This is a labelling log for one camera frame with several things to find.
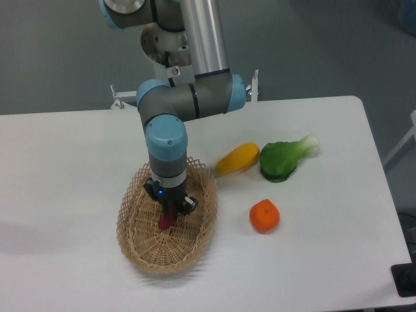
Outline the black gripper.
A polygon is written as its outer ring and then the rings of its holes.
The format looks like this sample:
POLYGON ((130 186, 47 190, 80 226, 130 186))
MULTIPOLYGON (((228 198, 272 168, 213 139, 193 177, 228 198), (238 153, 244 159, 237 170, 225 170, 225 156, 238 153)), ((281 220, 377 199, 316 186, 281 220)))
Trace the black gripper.
POLYGON ((163 209, 172 206, 176 217, 189 215, 199 204, 196 198, 187 195, 186 179, 176 187, 166 188, 162 187, 159 181, 148 178, 143 188, 154 202, 159 202, 163 206, 163 209))

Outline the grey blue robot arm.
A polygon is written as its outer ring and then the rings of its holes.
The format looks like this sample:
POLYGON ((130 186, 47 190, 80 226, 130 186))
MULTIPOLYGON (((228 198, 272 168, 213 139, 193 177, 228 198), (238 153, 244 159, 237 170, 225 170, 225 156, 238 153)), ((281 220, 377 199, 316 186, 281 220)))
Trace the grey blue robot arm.
POLYGON ((188 215, 185 122, 243 108, 246 89, 230 72, 217 1, 101 1, 115 29, 143 26, 142 50, 163 71, 136 91, 151 177, 144 188, 163 215, 188 215))

